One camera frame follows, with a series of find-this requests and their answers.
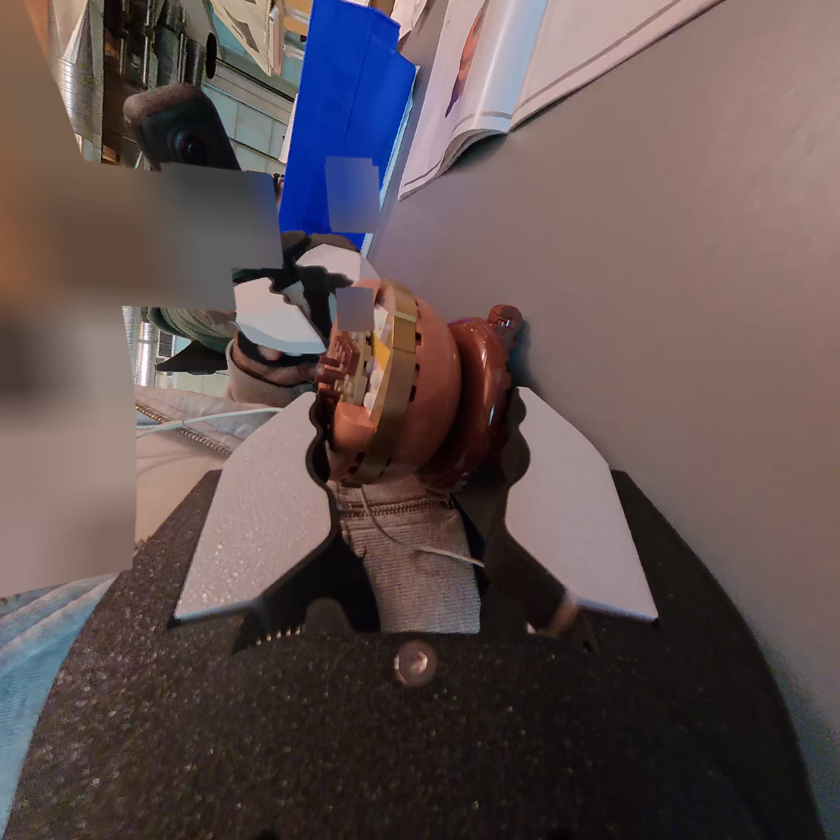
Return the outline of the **blue plastic bin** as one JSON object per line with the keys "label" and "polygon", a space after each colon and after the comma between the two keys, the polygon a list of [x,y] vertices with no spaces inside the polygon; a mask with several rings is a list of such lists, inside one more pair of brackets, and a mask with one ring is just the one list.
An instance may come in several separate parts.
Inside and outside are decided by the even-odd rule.
{"label": "blue plastic bin", "polygon": [[327,159],[370,161],[377,196],[399,149],[417,69],[397,50],[398,23],[352,2],[312,3],[280,199],[282,232],[332,232]]}

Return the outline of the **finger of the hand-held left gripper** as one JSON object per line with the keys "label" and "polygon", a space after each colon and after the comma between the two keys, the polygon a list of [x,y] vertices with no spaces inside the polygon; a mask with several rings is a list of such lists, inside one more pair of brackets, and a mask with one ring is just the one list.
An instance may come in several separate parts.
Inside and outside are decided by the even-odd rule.
{"label": "finger of the hand-held left gripper", "polygon": [[289,355],[326,350],[310,314],[300,281],[273,291],[272,280],[248,280],[234,288],[236,323],[253,344]]}
{"label": "finger of the hand-held left gripper", "polygon": [[315,245],[297,259],[297,266],[324,268],[330,274],[342,275],[354,285],[373,289],[374,292],[382,286],[382,280],[371,263],[354,247]]}

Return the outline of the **metal ventilation duct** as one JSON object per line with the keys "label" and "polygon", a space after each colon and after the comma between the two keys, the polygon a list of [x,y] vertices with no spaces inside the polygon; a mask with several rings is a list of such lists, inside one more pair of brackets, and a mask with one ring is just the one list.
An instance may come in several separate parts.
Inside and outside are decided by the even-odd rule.
{"label": "metal ventilation duct", "polygon": [[49,69],[82,158],[148,169],[123,117],[136,93],[200,86],[215,47],[213,8],[199,1],[47,1],[39,12]]}

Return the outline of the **brick pot model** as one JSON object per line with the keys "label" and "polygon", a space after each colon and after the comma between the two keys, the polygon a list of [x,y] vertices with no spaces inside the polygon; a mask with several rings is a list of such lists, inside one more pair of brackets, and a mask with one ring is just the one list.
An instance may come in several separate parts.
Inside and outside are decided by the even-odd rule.
{"label": "brick pot model", "polygon": [[414,476],[435,495],[461,489],[505,441],[520,311],[500,304],[447,322],[377,279],[339,289],[337,306],[315,380],[330,479]]}

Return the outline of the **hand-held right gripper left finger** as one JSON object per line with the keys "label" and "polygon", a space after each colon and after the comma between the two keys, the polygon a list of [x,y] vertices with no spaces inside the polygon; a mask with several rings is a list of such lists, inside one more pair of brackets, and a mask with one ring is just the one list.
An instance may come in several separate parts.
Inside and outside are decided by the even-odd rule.
{"label": "hand-held right gripper left finger", "polygon": [[175,606],[178,623],[250,613],[335,536],[334,500],[314,463],[317,397],[304,394],[249,435],[219,477]]}

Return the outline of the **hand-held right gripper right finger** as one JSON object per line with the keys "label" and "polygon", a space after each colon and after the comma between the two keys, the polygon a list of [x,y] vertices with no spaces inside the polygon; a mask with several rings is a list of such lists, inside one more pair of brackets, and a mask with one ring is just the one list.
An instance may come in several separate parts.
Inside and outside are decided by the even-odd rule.
{"label": "hand-held right gripper right finger", "polygon": [[503,525],[535,564],[532,627],[559,637],[582,611],[655,623],[658,609],[606,460],[528,387],[514,390],[509,417],[509,444],[524,444],[527,464],[511,481]]}

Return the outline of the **white instruction booklet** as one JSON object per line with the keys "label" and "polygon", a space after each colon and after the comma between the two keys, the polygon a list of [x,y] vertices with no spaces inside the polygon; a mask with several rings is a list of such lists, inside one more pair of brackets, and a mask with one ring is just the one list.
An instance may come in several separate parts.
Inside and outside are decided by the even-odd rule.
{"label": "white instruction booklet", "polygon": [[449,2],[399,199],[716,3]]}

